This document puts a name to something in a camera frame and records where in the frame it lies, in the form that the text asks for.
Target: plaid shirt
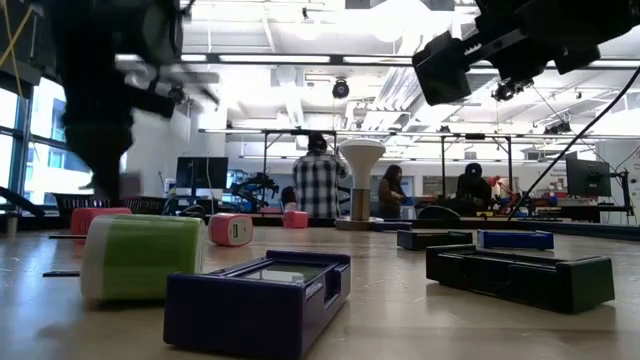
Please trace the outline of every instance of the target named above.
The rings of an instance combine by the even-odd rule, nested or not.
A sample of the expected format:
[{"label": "plaid shirt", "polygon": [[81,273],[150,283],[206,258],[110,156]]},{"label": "plaid shirt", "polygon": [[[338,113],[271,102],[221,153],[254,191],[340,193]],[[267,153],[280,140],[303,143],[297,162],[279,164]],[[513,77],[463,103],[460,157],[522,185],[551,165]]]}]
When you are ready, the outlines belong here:
[{"label": "plaid shirt", "polygon": [[293,164],[298,208],[312,218],[340,216],[338,176],[347,176],[346,165],[335,155],[308,153]]}]

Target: window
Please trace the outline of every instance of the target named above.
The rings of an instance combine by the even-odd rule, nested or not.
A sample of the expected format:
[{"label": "window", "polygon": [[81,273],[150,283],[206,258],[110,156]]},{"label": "window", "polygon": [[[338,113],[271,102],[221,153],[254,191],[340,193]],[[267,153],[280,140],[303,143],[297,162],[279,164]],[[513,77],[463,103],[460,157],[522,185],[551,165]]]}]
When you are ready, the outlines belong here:
[{"label": "window", "polygon": [[64,113],[65,102],[62,86],[42,78],[40,85],[33,89],[31,133],[64,141],[61,116]]},{"label": "window", "polygon": [[[9,187],[9,174],[11,173],[11,154],[13,149],[13,138],[0,135],[0,186]],[[5,204],[6,200],[0,197],[0,204]]]},{"label": "window", "polygon": [[16,110],[18,109],[18,95],[0,89],[0,126],[15,128]]},{"label": "window", "polygon": [[27,164],[24,193],[31,193],[36,205],[55,205],[51,193],[90,194],[80,188],[91,181],[89,168],[73,153],[40,143],[29,143],[31,162]]}]

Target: blue box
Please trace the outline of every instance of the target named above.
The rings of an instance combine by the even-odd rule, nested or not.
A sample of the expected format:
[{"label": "blue box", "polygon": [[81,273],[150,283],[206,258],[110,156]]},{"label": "blue box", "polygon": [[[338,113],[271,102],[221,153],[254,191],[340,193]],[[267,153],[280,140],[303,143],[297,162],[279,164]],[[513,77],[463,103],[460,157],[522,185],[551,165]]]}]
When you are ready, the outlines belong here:
[{"label": "blue box", "polygon": [[267,251],[202,275],[170,275],[164,341],[186,350],[300,359],[351,291],[351,257]]},{"label": "blue box", "polygon": [[484,248],[553,249],[553,233],[492,232],[478,230],[478,245]]}]

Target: black cap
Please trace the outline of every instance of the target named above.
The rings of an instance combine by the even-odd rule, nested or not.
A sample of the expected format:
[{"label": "black cap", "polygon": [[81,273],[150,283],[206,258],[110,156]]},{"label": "black cap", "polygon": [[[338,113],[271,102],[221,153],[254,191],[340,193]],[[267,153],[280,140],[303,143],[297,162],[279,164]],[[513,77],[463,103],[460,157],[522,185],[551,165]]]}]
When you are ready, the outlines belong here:
[{"label": "black cap", "polygon": [[309,150],[327,150],[327,140],[321,133],[309,134]]}]

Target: white lamp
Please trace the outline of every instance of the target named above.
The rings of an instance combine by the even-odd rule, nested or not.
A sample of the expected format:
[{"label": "white lamp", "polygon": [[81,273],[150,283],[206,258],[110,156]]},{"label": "white lamp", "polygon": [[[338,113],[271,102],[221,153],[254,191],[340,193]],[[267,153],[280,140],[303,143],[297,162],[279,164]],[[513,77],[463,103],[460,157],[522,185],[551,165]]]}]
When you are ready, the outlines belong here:
[{"label": "white lamp", "polygon": [[353,172],[351,188],[351,220],[353,221],[369,220],[371,169],[385,151],[383,144],[370,139],[350,139],[340,144],[340,153],[347,159]]}]

